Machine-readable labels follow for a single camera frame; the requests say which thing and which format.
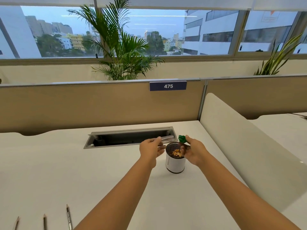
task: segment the sky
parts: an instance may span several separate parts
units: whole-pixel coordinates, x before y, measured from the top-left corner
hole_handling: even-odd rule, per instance
[[[85,20],[77,16],[69,16],[68,9],[76,7],[48,7],[48,6],[22,6],[25,16],[34,15],[36,19],[45,20],[48,23],[61,22],[72,28],[74,34],[86,34],[88,26]],[[144,37],[145,31],[159,31],[165,38],[172,38],[174,34],[182,37],[183,23],[185,19],[184,10],[153,10],[153,9],[131,9],[128,14],[130,23],[125,30],[129,34]]]

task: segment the green eraser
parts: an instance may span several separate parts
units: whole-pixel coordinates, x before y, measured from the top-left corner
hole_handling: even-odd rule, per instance
[[[186,143],[187,142],[187,140],[185,139],[184,135],[179,135],[178,139],[179,139],[179,142],[181,142],[181,143]]]

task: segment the palm plant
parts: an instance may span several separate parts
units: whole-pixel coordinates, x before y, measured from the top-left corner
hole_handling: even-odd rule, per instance
[[[291,38],[280,50],[278,56],[275,58],[275,56],[277,55],[278,49],[280,44],[278,44],[278,46],[275,48],[275,43],[276,43],[276,39],[274,40],[273,43],[273,49],[272,49],[272,53],[271,53],[271,57],[269,58],[269,60],[264,63],[264,61],[262,62],[262,67],[261,70],[259,71],[259,67],[258,70],[254,73],[254,75],[275,75],[279,72],[279,69],[288,61],[289,58],[287,58],[281,66],[279,66],[279,64],[282,62],[282,60],[285,59],[285,57],[287,55],[289,55],[290,53],[292,53],[294,51],[294,49],[297,47],[297,45],[299,45],[300,43],[297,43],[297,41],[299,40],[299,38],[302,36],[302,34],[295,36],[293,38]]]
[[[135,38],[124,31],[124,26],[129,23],[130,0],[114,0],[103,9],[96,12],[86,5],[81,10],[69,10],[70,14],[79,15],[86,20],[89,26],[93,26],[101,35],[102,42],[90,39],[89,42],[102,51],[105,60],[102,66],[93,68],[95,72],[103,72],[108,80],[137,79],[141,73],[154,69],[154,65],[164,62],[158,56],[145,56],[148,44],[142,38]]]

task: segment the wall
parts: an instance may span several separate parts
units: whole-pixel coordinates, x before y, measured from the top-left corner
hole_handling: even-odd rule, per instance
[[[261,64],[262,61],[173,62],[158,65],[139,79],[252,76]],[[98,65],[0,66],[0,78],[3,84],[107,80],[102,73],[94,73],[91,66]],[[282,74],[307,74],[306,60],[289,60],[280,69],[279,75]]]

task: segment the mesh pen holder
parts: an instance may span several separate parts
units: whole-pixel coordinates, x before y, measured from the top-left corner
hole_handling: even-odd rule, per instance
[[[173,151],[179,149],[180,144],[178,142],[169,143],[166,146],[166,161],[165,166],[168,171],[173,174],[179,174],[185,169],[185,157],[175,157],[172,155]]]

